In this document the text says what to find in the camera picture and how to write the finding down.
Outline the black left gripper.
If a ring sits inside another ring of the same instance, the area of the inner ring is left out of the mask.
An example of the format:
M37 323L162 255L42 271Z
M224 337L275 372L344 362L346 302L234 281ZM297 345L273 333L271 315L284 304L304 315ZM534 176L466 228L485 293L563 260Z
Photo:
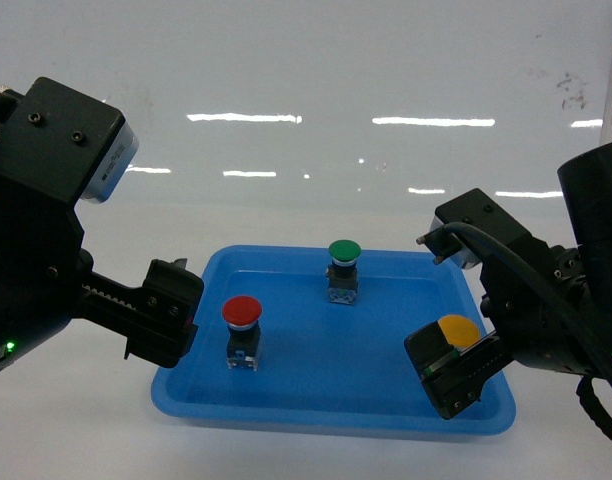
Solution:
M87 166L0 152L0 372L74 315L92 268L74 207L90 178ZM155 259L134 288L92 272L80 316L123 336L125 357L173 368L192 347L204 291L186 266Z

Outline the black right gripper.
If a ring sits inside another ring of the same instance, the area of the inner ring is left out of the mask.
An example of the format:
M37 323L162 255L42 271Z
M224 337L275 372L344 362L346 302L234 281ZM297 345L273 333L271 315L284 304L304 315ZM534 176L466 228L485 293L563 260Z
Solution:
M536 269L497 243L482 263L481 310L496 330L467 349L449 344L438 320L404 340L434 409L445 420L481 400L485 383L511 363L612 381L612 311L596 302L576 248L549 247Z

